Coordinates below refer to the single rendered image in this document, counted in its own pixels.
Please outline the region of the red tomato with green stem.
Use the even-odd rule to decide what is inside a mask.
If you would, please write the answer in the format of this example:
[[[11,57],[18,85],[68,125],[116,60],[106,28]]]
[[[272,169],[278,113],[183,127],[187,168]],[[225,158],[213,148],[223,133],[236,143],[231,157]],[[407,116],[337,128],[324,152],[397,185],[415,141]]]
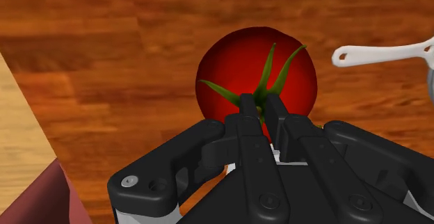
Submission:
[[[215,43],[198,66],[195,94],[206,119],[224,121],[250,93],[263,119],[266,96],[279,95],[290,113],[309,115],[317,96],[314,64],[306,46],[271,27],[234,31]]]

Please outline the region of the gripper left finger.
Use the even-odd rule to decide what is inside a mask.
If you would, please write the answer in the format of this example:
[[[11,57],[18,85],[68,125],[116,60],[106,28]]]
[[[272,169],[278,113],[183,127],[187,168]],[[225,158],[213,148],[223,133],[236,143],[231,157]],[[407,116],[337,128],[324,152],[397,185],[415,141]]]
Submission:
[[[202,120],[111,176],[115,224],[178,224],[180,205],[198,188],[196,166],[243,173],[248,224],[287,224],[290,205],[251,94],[224,123]]]

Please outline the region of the dark red robot stand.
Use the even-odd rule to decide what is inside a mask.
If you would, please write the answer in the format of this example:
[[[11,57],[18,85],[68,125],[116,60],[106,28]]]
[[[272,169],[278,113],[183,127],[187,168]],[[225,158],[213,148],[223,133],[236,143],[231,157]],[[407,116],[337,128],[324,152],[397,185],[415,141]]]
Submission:
[[[93,224],[59,160],[0,214],[0,224]]]

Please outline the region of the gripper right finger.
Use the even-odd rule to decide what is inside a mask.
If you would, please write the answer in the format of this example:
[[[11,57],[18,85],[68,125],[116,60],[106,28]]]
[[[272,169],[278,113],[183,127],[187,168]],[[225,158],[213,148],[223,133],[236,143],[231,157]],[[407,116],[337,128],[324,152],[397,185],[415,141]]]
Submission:
[[[338,224],[434,224],[434,159],[347,122],[318,128],[276,94],[265,122],[282,162],[306,160]]]

